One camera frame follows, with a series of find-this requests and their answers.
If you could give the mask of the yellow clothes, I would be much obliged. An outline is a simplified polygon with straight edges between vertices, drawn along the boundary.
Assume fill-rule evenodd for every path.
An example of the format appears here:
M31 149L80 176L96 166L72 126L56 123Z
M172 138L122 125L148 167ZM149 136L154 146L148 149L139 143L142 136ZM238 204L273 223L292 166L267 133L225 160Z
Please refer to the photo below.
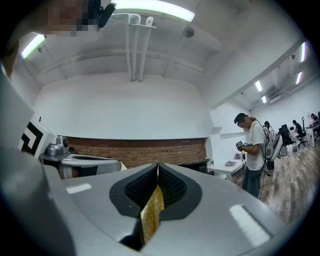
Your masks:
M164 198L162 190L158 184L159 165L150 170L143 178L143 199L146 204L140 213L141 227L143 234L143 244L147 244L160 226L160 212L164 210Z

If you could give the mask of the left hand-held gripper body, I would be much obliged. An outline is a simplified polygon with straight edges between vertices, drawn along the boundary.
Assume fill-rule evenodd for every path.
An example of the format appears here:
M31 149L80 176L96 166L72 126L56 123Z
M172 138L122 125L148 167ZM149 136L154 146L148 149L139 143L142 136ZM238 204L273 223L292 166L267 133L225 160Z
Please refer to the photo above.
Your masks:
M51 132L35 118L29 121L17 148L44 165L58 165L70 155L68 139Z

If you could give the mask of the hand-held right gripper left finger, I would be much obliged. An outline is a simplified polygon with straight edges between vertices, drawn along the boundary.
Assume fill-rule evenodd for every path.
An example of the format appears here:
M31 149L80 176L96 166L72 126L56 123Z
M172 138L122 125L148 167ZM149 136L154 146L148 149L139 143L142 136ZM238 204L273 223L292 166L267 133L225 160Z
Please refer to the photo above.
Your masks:
M63 185L81 212L101 231L135 251L144 244L141 212L143 178L155 168L146 164L118 172L63 180Z

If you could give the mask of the white ceiling pipes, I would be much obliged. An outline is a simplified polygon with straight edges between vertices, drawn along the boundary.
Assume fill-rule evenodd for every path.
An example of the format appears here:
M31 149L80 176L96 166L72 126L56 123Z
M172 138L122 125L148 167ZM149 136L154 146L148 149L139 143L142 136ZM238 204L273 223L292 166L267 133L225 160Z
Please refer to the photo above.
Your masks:
M156 29L153 26L154 17L148 16L145 23L141 23L142 18L137 13L116 13L112 15L112 21L124 21L124 34L125 34L125 54L126 64L129 73L129 81L144 81L144 71L147 56L147 49L151 31ZM137 72L138 60L138 42L140 30L145 30L142 34L142 50L140 54L140 66Z

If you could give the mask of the white table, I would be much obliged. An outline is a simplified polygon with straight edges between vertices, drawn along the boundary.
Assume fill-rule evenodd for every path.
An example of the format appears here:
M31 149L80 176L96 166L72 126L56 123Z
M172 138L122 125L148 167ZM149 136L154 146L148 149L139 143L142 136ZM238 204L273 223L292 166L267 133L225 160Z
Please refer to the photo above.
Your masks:
M230 161L235 161L237 164L234 166L225 166L227 161L215 162L207 167L208 173L211 173L218 178L232 181L232 176L245 166L245 161L240 159L233 159Z

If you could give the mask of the grey white backpack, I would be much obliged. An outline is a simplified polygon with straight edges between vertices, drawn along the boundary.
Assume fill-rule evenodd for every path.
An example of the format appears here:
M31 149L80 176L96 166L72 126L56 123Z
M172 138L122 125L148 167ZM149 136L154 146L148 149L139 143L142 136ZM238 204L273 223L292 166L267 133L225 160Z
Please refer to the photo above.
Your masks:
M283 146L282 136L276 133L274 138L272 138L266 127L263 127L263 131L265 134L262 151L263 158L269 162L274 162L276 158L281 159L280 151Z

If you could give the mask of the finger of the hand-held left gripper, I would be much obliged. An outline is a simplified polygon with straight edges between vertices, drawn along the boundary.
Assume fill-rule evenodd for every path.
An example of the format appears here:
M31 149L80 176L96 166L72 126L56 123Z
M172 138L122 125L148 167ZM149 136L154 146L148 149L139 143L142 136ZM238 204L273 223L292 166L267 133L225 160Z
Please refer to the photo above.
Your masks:
M62 179L80 178L119 172L120 161L100 156L70 154L60 162Z

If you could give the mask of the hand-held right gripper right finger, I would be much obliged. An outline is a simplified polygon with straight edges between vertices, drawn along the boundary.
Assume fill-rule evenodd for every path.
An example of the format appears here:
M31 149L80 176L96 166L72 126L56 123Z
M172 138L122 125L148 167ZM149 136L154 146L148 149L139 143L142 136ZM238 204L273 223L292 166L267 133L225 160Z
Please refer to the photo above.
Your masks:
M144 246L148 256L274 256L283 221L236 184L185 167L161 163L162 185L177 182L183 195L160 214Z

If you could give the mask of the long ceiling light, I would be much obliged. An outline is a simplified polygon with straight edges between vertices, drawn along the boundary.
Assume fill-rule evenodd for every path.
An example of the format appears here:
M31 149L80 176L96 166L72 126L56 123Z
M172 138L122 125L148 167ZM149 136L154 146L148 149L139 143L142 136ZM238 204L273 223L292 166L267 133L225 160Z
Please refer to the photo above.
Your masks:
M111 0L116 10L140 10L173 16L191 23L196 14L179 5L162 0Z
M23 51L20 54L21 57L23 59L26 59L34 49L36 49L41 43L44 42L45 39L46 39L45 35L37 34L23 49Z

